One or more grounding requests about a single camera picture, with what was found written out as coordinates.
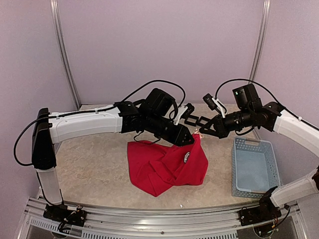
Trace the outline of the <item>silver white brooch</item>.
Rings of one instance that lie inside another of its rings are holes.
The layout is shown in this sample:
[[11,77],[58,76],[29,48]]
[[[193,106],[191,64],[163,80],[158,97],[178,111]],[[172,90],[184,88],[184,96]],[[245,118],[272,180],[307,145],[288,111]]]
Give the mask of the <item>silver white brooch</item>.
[[199,131],[198,128],[194,130],[193,134],[198,134],[200,138],[204,138],[204,135]]

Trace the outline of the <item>red t-shirt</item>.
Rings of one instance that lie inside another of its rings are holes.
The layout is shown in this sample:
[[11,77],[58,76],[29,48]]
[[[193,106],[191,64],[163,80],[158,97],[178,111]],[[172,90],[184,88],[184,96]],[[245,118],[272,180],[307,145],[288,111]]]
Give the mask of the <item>red t-shirt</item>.
[[201,147],[201,135],[193,134],[194,143],[182,147],[128,142],[127,158],[131,183],[157,197],[173,186],[203,184],[208,159]]

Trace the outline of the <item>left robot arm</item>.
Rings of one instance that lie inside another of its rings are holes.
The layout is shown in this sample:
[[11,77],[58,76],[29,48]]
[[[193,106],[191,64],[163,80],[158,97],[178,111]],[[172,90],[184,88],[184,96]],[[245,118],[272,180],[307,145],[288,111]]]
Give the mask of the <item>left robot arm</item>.
[[63,222],[70,211],[62,205],[56,172],[54,145],[65,140],[101,133],[152,133],[176,146],[194,143],[189,129],[179,120],[188,109],[187,106],[175,107],[174,119],[165,117],[171,107],[143,107],[144,101],[132,103],[116,102],[113,105],[86,111],[50,113],[47,108],[39,111],[32,135],[31,163],[36,170],[43,196],[51,205],[49,211],[57,220]]

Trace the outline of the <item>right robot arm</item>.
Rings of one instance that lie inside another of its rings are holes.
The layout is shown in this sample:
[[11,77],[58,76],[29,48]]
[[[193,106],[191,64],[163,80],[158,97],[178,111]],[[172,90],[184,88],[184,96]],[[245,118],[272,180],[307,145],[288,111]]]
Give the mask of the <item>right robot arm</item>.
[[[319,107],[311,102],[288,102],[285,105],[295,114],[308,122],[319,124]],[[212,196],[205,205],[227,205],[246,202],[245,198],[231,195],[231,148],[235,134],[231,133],[225,139],[209,135],[204,136],[201,145],[209,160],[208,171],[204,180],[205,195]],[[269,132],[265,129],[258,131],[261,139],[272,143],[282,184],[292,182],[318,167],[319,159],[314,154],[292,140]]]

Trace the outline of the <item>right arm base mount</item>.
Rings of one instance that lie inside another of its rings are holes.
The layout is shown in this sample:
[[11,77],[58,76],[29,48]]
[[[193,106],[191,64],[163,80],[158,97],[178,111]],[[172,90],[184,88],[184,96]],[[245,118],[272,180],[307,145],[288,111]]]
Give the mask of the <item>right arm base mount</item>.
[[278,219],[282,216],[280,209],[275,208],[273,211],[262,211],[260,206],[246,208],[243,207],[239,212],[241,226],[258,224],[266,221]]

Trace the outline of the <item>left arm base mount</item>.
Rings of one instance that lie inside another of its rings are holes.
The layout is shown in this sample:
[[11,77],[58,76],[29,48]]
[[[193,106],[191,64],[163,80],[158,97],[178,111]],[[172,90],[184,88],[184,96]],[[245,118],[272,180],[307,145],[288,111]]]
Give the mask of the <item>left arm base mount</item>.
[[68,229],[65,227],[66,225],[84,227],[84,223],[86,222],[87,218],[87,212],[83,210],[83,207],[80,205],[71,207],[64,204],[47,204],[44,209],[43,217],[55,222],[59,222],[57,230],[63,232]]

